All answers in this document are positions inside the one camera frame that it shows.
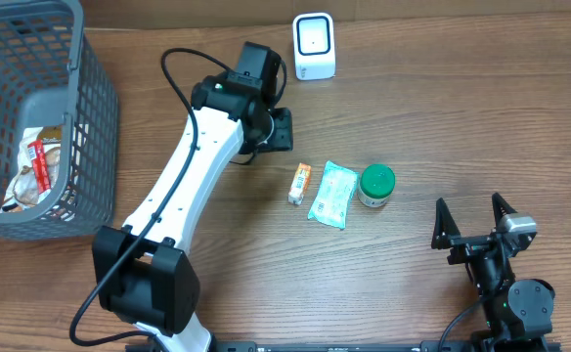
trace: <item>light blue packet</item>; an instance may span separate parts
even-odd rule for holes
[[[323,180],[307,219],[344,230],[346,212],[355,195],[358,173],[327,161]]]

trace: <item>red label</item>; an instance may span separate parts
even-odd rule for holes
[[[36,140],[29,143],[27,151],[29,152],[29,160],[31,160],[35,180],[38,184],[38,194],[45,194],[51,190],[51,181],[49,180],[49,169],[47,168],[47,159],[44,156],[42,141]]]

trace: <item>wooden table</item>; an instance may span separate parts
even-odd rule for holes
[[[159,69],[165,49],[192,47],[234,66],[249,40],[293,71],[288,25],[88,37],[122,101],[115,225],[145,197],[186,121]],[[498,191],[538,221],[513,269],[555,287],[549,338],[571,350],[571,13],[338,23],[336,46],[334,79],[290,75],[281,105],[294,116],[294,151],[228,166],[203,211],[191,259],[204,325],[220,339],[262,343],[439,338],[476,295],[463,267],[429,247],[435,200],[447,201],[465,235],[482,235]],[[184,55],[169,65],[187,93],[218,72]],[[327,160],[356,171],[390,165],[389,204],[354,199],[345,231],[307,220]],[[298,162],[314,175],[295,207],[286,193]],[[91,240],[0,241],[0,351],[84,350],[67,328],[94,284]],[[484,328],[479,313],[451,338]],[[129,329],[96,305],[79,334]]]

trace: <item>green jar lid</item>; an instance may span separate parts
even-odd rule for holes
[[[362,173],[360,188],[366,196],[382,199],[390,196],[395,183],[396,177],[392,169],[385,165],[373,164]]]

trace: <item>basket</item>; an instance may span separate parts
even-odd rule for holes
[[[51,193],[0,212],[0,237],[94,234],[112,217],[118,97],[83,34],[76,0],[0,0],[0,209],[27,127],[61,126]]]

